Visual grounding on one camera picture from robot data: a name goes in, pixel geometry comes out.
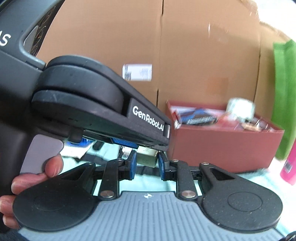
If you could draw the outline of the person's left hand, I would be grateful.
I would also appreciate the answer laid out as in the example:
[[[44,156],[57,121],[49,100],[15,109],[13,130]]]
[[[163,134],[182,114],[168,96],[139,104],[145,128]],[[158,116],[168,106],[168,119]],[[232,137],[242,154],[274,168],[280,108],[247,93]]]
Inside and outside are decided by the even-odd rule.
[[[13,203],[16,196],[34,185],[57,176],[63,170],[63,166],[62,156],[58,154],[46,162],[45,171],[43,173],[25,173],[20,174],[13,179],[11,184],[11,191],[13,194],[1,197],[1,214],[3,215],[3,223],[5,226],[17,230],[20,228],[13,214]]]

